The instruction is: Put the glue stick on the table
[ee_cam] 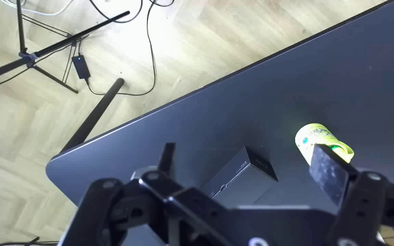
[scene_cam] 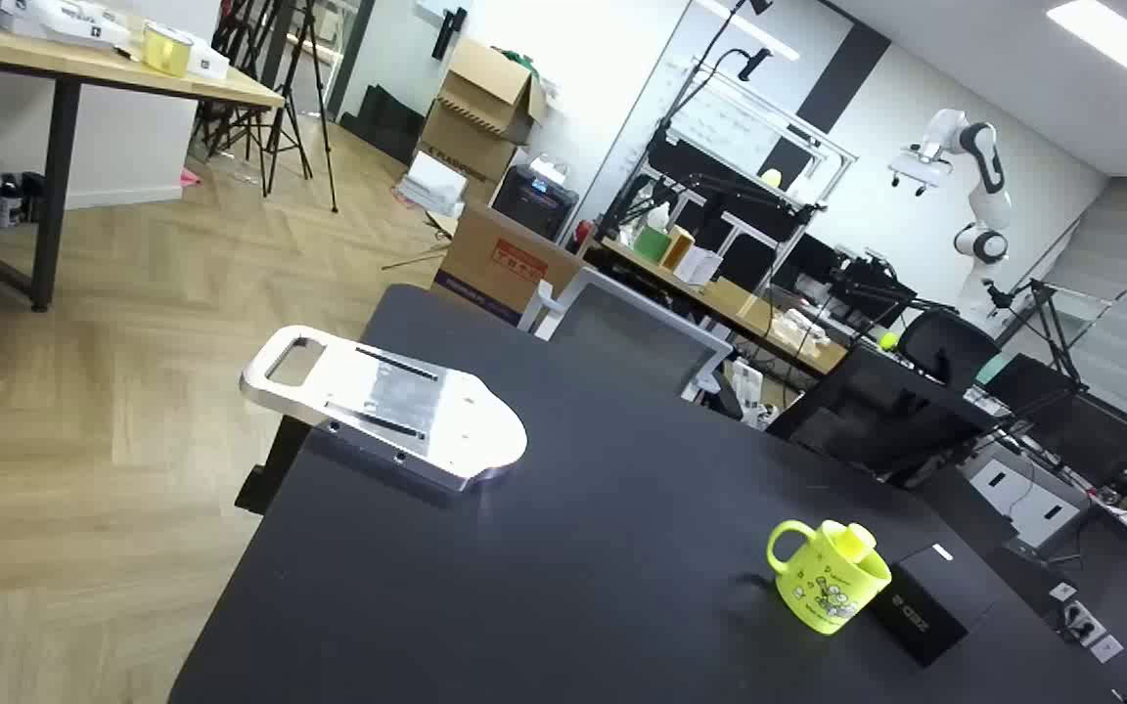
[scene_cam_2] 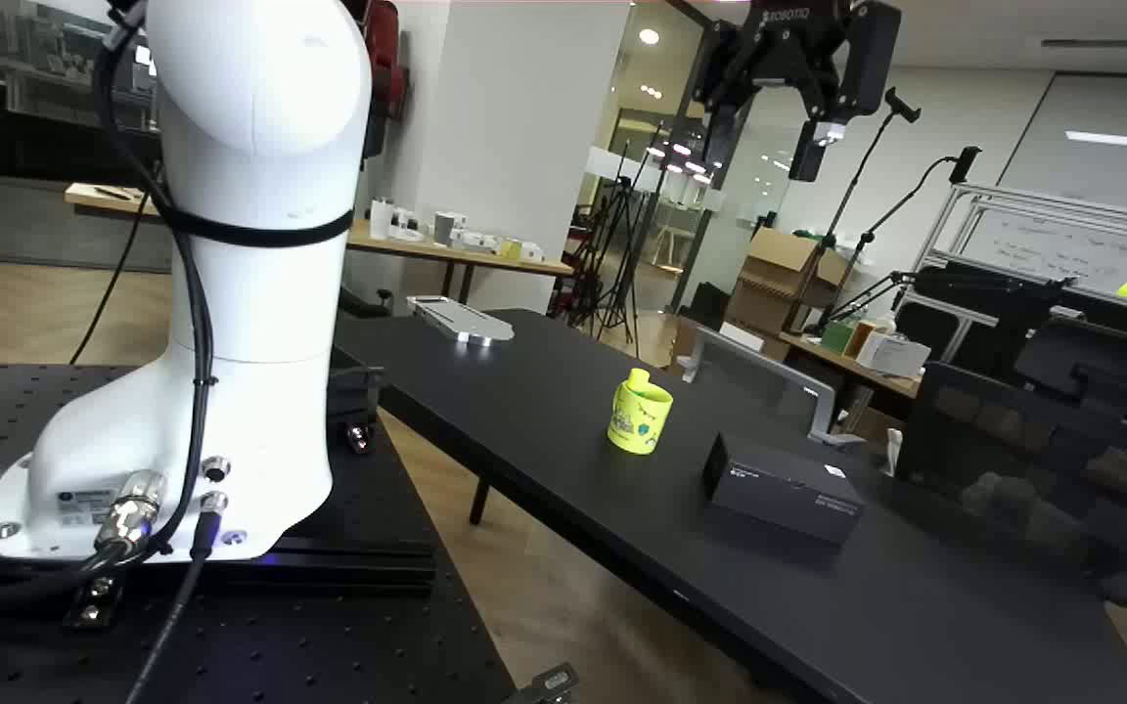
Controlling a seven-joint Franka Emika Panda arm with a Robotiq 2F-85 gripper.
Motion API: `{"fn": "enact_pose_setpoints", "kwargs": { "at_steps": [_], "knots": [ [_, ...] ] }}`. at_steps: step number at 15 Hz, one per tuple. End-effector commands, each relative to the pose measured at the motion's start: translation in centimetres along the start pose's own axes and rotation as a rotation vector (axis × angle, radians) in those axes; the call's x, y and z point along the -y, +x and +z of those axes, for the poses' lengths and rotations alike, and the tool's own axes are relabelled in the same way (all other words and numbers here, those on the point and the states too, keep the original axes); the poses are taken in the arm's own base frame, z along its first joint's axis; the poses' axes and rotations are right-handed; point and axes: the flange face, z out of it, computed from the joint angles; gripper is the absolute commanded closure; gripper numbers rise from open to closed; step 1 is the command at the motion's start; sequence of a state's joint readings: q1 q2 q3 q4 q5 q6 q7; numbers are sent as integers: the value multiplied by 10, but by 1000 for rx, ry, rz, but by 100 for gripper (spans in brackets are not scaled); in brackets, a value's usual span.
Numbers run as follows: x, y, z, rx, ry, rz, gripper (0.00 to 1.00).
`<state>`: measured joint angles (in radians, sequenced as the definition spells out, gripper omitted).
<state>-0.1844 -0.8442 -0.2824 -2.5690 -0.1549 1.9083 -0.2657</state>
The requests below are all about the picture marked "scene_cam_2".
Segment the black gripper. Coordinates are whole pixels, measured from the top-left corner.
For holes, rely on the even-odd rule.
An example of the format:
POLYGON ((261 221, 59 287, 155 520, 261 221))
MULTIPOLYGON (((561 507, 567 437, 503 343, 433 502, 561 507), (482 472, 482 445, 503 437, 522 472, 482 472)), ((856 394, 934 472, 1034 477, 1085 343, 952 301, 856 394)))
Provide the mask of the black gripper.
POLYGON ((763 86, 803 98, 790 180, 811 183, 853 118, 886 107, 903 13, 887 0, 751 0, 739 22, 715 20, 691 98, 736 118, 763 86))

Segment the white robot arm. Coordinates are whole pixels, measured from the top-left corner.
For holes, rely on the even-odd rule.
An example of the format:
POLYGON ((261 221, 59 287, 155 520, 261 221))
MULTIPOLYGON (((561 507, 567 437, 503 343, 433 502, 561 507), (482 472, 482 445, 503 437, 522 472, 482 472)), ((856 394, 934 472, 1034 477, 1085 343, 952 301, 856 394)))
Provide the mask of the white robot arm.
POLYGON ((370 114, 339 0, 115 0, 92 63, 155 68, 167 343, 0 472, 0 558, 248 562, 321 514, 329 350, 370 114))

